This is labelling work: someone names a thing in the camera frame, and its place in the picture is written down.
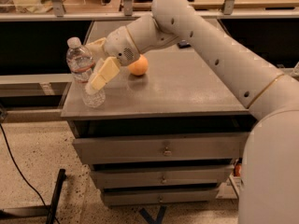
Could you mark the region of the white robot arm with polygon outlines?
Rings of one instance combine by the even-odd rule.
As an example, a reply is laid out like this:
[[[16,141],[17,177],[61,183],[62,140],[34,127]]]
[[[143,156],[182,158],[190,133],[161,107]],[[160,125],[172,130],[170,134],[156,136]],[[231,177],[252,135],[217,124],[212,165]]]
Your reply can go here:
[[[257,119],[245,144],[238,224],[299,224],[299,81],[195,13],[187,0],[153,0],[151,12],[89,44],[117,66],[184,39]]]

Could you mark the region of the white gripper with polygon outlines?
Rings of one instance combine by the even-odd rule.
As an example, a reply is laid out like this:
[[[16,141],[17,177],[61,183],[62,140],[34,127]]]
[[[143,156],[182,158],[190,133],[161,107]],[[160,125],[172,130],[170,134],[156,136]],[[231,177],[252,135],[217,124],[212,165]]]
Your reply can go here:
[[[126,26],[110,33],[107,39],[102,37],[86,44],[85,47],[91,52],[93,58],[98,60],[85,86],[85,91],[89,95],[102,90],[120,72],[121,65],[130,65],[140,57]]]

